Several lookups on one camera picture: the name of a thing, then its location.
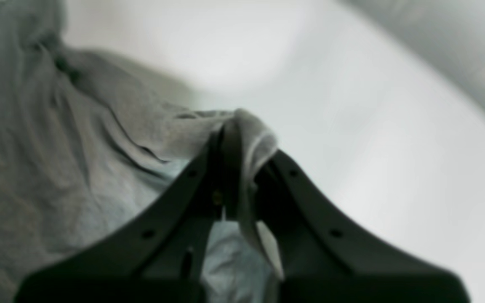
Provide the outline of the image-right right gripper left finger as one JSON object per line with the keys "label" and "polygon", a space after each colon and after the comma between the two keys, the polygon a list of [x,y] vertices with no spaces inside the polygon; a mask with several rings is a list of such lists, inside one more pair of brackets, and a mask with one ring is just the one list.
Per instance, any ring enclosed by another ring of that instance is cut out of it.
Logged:
{"label": "image-right right gripper left finger", "polygon": [[169,188],[109,237],[31,274],[16,303],[204,303],[200,275],[215,221],[236,219],[242,140],[223,126]]}

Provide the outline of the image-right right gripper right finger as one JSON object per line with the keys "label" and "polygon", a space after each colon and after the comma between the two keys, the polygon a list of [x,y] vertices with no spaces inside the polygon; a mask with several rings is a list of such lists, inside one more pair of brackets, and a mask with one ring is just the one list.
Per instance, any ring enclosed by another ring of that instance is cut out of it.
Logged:
{"label": "image-right right gripper right finger", "polygon": [[385,242],[338,209],[279,150],[256,178],[258,220],[278,245],[274,303],[469,303],[453,272]]}

